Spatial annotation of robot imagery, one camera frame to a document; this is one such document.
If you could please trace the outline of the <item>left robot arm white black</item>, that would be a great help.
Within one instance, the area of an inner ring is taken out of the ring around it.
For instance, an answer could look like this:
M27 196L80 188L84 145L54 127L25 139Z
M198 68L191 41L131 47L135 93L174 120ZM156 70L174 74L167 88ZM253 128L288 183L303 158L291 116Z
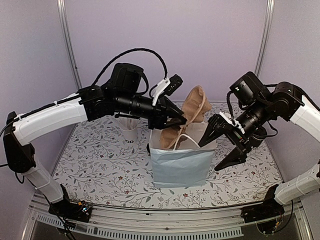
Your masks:
M8 167L23 176L40 191L49 204L63 216L74 213L66 189L36 159L32 142L48 133L105 116L129 119L144 118L148 128L163 130L186 123L183 112L170 101L169 96L182 84L179 75L164 75L153 87L139 91L141 81L148 83L144 69L131 63L119 63L112 58L113 71L103 85L93 82L66 98L44 105L27 113L11 112L1 130Z

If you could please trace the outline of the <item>brown cardboard cup carrier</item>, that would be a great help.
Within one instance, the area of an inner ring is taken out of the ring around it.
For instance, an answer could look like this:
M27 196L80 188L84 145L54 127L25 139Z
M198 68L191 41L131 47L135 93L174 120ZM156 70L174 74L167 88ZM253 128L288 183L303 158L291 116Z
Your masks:
M172 149L181 134L186 133L187 127L191 123L201 123L204 121L206 112L212 109L212 105L208 101L202 86L195 86L186 97L181 110L186 118L186 124L180 126L172 126L161 131L160 148L167 150Z

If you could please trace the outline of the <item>black paper coffee cup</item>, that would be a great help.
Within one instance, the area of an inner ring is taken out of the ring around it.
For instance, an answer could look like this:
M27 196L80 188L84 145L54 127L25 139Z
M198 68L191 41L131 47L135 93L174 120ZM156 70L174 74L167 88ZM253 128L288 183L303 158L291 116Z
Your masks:
M267 131L261 126L259 127L249 138L249 142L253 148L257 148L261 145L262 141L266 138Z

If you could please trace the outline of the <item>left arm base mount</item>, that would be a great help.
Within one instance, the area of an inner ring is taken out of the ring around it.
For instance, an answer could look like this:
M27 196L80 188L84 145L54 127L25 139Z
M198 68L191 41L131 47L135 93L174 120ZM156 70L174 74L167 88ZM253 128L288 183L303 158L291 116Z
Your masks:
M92 205L85 201L72 203L63 199L57 203L50 203L48 212L61 218L88 223L92 210Z

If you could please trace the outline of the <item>light blue paper bag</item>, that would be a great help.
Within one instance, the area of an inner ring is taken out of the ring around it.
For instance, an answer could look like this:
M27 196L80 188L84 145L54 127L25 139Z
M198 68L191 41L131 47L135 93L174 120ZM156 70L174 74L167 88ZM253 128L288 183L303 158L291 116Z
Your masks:
M149 149L153 173L153 183L156 188L180 188L202 186L212 163L217 163L215 149L217 142L199 147L208 123L192 123L186 128L185 141L173 149L164 150L160 146L160 130L152 130L149 139Z

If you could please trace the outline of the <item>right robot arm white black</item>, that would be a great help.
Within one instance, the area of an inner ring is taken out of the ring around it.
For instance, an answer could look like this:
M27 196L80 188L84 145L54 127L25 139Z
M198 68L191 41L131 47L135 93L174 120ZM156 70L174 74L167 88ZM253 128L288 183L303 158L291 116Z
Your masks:
M278 119L304 130L316 141L320 140L320 108L295 84L287 81L263 84L249 71L230 86L227 95L235 95L242 113L235 117L229 105L229 113L212 115L198 143L204 147L224 135L235 146L216 165L216 171L245 163L254 145L272 137L265 132L264 124Z

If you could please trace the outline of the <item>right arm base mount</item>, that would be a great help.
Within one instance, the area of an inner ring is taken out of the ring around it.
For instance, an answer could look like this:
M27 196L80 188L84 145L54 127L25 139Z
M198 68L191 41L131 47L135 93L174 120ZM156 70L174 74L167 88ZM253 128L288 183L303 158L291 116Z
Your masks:
M245 206L241 209L240 216L244 219L245 223L256 222L280 216L280 220L270 220L257 224L257 229L265 235L273 234L276 232L280 222L282 221L283 214L285 213L284 207L278 204L275 200L265 200L260 204Z

